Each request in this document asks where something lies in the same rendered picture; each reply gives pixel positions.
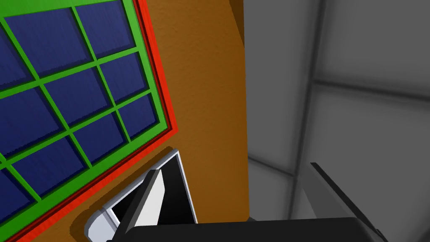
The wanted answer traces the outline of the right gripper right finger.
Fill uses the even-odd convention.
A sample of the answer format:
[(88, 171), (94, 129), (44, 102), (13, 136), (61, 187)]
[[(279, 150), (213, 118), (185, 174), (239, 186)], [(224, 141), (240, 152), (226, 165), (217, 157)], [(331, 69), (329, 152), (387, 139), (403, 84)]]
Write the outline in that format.
[(356, 218), (372, 241), (387, 240), (318, 163), (306, 164), (300, 179), (316, 218)]

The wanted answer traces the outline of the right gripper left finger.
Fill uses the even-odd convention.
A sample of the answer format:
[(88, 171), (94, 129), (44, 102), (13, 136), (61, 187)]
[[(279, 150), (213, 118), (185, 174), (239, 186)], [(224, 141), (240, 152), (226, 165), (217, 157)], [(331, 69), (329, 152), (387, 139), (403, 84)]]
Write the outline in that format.
[(162, 171), (148, 171), (145, 179), (137, 188), (116, 234), (126, 234), (137, 226), (154, 226), (158, 223), (160, 210), (165, 194)]

